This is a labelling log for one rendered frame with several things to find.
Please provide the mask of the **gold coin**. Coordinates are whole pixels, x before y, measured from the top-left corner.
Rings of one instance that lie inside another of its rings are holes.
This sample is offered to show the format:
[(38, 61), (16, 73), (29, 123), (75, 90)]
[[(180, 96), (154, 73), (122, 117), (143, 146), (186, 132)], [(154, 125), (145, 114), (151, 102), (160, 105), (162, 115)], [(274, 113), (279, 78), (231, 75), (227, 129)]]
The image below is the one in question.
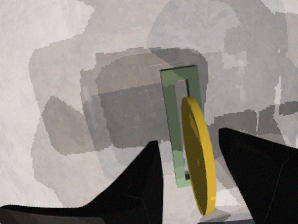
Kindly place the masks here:
[(181, 101), (182, 132), (186, 149), (186, 163), (189, 167), (190, 183), (193, 186), (194, 200), (202, 216), (212, 214), (216, 205), (217, 181), (212, 152), (212, 141), (197, 100), (193, 96)]

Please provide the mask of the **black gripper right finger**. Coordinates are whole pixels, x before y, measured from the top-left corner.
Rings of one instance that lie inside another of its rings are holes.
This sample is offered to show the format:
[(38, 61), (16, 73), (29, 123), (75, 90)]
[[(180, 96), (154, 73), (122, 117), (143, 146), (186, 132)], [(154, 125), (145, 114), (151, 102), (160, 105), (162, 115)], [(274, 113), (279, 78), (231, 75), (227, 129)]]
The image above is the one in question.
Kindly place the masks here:
[(298, 148), (229, 128), (218, 143), (255, 224), (298, 224)]

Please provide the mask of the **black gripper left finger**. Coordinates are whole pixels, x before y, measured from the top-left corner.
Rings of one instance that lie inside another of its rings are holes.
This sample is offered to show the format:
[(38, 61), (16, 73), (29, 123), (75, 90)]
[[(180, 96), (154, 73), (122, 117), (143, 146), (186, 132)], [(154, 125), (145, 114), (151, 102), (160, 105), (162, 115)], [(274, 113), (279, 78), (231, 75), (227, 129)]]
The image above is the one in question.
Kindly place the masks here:
[(162, 224), (164, 173), (157, 140), (81, 208), (0, 206), (0, 224)]

